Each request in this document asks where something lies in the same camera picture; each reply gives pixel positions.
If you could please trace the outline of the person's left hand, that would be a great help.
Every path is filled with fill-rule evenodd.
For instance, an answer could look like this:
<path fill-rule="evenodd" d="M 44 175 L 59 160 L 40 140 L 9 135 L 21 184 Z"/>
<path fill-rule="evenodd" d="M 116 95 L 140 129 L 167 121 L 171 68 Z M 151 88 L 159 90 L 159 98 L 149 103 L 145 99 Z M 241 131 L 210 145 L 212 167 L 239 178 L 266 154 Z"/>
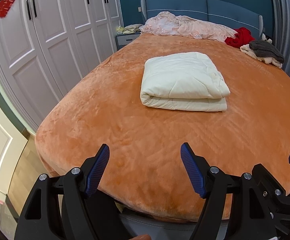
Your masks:
<path fill-rule="evenodd" d="M 148 234 L 136 236 L 130 240 L 151 240 L 151 237 Z"/>

